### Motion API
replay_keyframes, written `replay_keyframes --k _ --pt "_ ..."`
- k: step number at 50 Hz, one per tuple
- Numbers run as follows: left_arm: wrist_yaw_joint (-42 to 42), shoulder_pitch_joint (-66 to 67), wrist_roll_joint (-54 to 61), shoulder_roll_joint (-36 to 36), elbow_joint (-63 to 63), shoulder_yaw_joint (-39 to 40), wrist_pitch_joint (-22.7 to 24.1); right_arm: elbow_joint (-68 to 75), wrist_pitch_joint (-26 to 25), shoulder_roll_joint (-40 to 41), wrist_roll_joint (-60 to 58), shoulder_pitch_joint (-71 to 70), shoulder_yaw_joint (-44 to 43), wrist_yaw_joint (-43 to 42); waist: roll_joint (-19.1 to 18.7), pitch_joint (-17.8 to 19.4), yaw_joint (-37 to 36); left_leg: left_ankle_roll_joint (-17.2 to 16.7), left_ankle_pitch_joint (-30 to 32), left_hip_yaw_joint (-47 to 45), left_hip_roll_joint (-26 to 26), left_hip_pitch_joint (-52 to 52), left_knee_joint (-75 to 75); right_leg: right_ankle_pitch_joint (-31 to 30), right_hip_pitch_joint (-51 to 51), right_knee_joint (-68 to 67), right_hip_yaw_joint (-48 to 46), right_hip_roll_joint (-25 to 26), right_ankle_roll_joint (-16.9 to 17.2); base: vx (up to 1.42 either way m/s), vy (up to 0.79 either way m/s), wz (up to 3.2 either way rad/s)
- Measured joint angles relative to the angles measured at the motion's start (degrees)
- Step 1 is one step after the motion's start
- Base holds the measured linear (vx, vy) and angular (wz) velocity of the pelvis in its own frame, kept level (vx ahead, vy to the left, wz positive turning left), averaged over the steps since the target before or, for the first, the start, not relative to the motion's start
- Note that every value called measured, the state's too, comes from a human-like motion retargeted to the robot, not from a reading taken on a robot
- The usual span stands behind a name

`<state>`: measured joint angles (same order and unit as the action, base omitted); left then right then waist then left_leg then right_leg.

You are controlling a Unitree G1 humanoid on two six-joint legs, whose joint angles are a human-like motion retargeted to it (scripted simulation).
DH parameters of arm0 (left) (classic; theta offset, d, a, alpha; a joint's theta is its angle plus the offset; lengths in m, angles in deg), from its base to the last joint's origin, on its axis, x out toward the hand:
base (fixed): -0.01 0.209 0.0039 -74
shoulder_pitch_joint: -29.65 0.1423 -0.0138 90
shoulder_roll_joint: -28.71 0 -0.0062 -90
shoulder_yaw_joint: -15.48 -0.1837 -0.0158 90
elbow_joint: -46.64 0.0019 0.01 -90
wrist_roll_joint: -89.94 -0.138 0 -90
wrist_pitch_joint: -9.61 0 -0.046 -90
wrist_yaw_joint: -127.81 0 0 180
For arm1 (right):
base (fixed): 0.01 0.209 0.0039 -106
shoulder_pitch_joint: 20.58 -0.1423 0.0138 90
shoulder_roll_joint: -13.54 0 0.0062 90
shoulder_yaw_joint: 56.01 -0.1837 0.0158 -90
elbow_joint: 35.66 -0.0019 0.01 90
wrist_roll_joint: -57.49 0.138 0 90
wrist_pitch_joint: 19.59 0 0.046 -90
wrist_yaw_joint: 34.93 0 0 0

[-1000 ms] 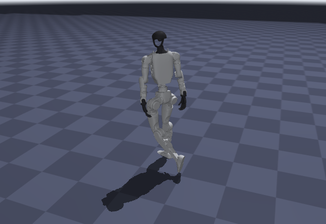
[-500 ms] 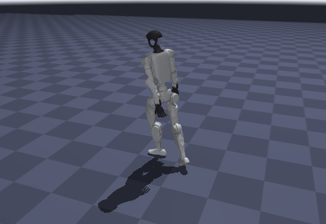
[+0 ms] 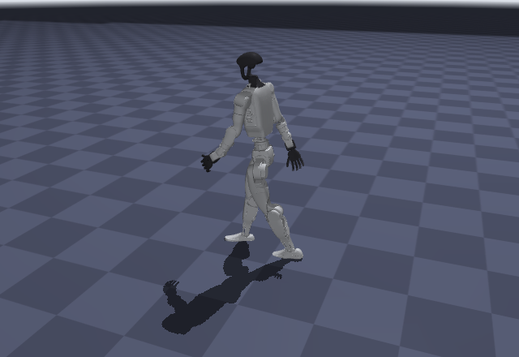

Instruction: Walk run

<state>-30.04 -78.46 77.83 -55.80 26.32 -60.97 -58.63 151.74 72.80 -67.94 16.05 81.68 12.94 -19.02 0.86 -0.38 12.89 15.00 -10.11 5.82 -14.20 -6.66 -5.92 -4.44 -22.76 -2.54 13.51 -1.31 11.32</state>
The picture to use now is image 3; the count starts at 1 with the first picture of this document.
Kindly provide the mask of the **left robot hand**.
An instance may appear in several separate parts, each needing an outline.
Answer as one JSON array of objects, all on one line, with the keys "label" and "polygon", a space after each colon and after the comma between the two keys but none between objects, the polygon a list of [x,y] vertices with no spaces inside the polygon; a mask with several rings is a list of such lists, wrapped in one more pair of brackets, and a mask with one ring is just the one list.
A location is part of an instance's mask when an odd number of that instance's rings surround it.
[{"label": "left robot hand", "polygon": [[[213,152],[215,152],[215,151],[213,151]],[[213,152],[211,152],[211,153],[213,153]],[[212,164],[214,164],[220,160],[220,158],[218,158],[215,161],[212,161],[209,155],[205,156],[202,154],[202,157],[204,157],[204,159],[201,161],[201,163],[203,163],[202,166],[204,166],[204,169],[206,170],[206,172],[210,172],[211,171],[210,169],[212,168]]]}]

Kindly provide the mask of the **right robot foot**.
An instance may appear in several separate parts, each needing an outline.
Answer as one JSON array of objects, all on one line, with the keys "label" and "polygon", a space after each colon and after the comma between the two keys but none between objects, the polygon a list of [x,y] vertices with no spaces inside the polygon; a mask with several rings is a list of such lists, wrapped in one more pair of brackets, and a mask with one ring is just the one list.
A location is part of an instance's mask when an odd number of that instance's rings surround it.
[{"label": "right robot foot", "polygon": [[[245,236],[247,236],[247,235],[245,235]],[[225,236],[225,240],[230,241],[230,242],[253,241],[253,240],[255,240],[255,237],[253,234],[249,234],[248,237],[243,237],[242,232],[241,232],[238,234],[227,235],[227,236]]]}]

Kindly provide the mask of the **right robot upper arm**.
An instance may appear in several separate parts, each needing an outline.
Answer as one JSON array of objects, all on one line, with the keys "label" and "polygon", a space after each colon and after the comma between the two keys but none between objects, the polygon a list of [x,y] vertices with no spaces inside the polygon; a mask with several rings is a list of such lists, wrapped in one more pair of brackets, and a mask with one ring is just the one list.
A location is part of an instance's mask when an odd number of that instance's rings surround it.
[{"label": "right robot upper arm", "polygon": [[281,112],[279,109],[279,105],[278,105],[278,102],[277,102],[277,99],[276,99],[276,96],[274,93],[274,87],[273,87],[272,83],[266,83],[266,84],[268,84],[268,86],[271,89],[271,93],[272,93],[273,124],[275,124],[282,120],[282,115],[281,115]]}]

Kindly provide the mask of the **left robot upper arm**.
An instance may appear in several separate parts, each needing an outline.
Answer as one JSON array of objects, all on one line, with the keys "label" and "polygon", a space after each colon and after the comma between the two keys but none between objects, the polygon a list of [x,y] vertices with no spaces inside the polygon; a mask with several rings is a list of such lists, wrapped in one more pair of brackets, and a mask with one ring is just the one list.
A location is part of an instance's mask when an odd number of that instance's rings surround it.
[{"label": "left robot upper arm", "polygon": [[235,138],[239,137],[241,134],[242,125],[244,122],[246,111],[249,108],[249,106],[251,105],[251,97],[252,97],[252,93],[245,91],[245,92],[238,93],[236,95],[236,97],[234,98],[234,113],[233,113],[234,125],[231,127],[236,131]]}]

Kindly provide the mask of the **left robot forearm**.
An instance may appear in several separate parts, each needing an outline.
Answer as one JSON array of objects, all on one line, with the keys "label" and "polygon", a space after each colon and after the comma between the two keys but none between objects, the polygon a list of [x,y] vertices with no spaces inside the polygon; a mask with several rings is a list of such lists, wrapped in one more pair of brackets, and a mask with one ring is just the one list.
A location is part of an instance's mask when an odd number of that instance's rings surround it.
[{"label": "left robot forearm", "polygon": [[226,130],[225,136],[222,139],[219,148],[216,149],[215,152],[211,153],[209,156],[212,161],[215,161],[218,158],[225,157],[230,147],[234,146],[234,139],[236,136],[236,131],[230,127]]}]

